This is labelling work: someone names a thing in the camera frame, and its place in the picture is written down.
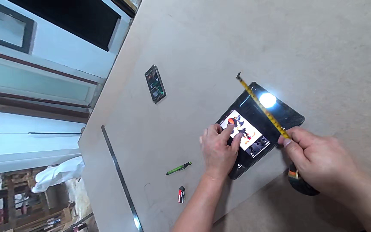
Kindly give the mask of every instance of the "tape measure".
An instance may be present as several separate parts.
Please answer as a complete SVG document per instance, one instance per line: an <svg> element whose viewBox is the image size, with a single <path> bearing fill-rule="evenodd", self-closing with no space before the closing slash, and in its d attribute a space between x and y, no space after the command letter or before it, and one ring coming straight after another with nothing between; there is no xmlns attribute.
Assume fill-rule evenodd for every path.
<svg viewBox="0 0 371 232"><path fill-rule="evenodd" d="M236 79L239 80L239 82L243 85L243 87L246 89L246 91L249 93L251 98L254 100L254 102L259 106L261 111L265 113L267 118L270 120L270 122L275 126L275 128L280 132L281 135L283 135L284 138L290 139L290 136L287 134L287 132L283 129L281 124L274 118L274 116L260 103L260 100L257 98L257 96L254 94L254 92L250 89L250 87L241 79L240 77L241 72L237 74ZM315 190L312 186L310 186L307 182L304 181L304 179L300 176L298 173L298 170L296 166L292 163L289 166L289 182L291 186L299 191L302 194L308 195L308 196L315 196L319 194L320 192Z"/></svg>

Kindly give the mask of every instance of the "lighter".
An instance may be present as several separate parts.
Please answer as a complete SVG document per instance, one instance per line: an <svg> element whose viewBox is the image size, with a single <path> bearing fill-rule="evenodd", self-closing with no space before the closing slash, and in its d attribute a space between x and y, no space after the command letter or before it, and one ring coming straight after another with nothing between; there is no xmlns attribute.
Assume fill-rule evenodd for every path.
<svg viewBox="0 0 371 232"><path fill-rule="evenodd" d="M183 186L180 187L178 191L178 202L179 203L184 203L184 195L185 195L185 188Z"/></svg>

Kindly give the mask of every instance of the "plastic bag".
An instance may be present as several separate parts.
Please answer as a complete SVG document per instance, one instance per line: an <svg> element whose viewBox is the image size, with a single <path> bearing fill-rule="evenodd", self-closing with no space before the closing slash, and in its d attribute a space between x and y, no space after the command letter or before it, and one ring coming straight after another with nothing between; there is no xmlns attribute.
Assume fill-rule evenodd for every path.
<svg viewBox="0 0 371 232"><path fill-rule="evenodd" d="M72 158L56 167L49 166L35 177L37 184L32 192L44 192L49 186L57 185L67 180L81 177L85 164L82 156Z"/></svg>

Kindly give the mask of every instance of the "yellow measuring tape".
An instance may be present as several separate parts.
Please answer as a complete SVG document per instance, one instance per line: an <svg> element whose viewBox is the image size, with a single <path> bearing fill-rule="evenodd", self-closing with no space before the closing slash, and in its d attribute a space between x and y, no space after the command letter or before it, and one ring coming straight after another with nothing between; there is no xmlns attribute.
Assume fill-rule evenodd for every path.
<svg viewBox="0 0 371 232"><path fill-rule="evenodd" d="M280 132L281 135L283 135L284 138L290 139L290 136L287 134L287 132L283 129L281 124L274 118L274 116L260 103L260 100L258 97L254 94L254 92L251 90L251 88L241 79L240 77L241 72L237 74L237 80L240 81L240 83L243 85L243 87L246 89L246 91L250 94L251 98L254 100L254 102L260 107L260 109L265 113L265 115L270 119L271 123L276 127L276 129ZM289 176L298 179L298 171L292 172L289 170Z"/></svg>

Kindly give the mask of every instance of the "wrist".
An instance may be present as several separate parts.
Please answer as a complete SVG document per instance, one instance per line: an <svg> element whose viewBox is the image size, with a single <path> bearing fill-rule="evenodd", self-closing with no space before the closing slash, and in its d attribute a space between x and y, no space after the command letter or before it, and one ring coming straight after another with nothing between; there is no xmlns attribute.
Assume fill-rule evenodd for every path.
<svg viewBox="0 0 371 232"><path fill-rule="evenodd" d="M371 179L363 172L356 172L353 176L343 180L337 201L348 208L360 207L361 203L371 198Z"/></svg>
<svg viewBox="0 0 371 232"><path fill-rule="evenodd" d="M219 177L219 176L215 176L215 175L211 174L210 172L205 172L203 174L203 176L201 176L201 181L205 182L205 183L208 183L208 184L211 184L211 185L222 186L224 184L226 178L227 178L227 176Z"/></svg>

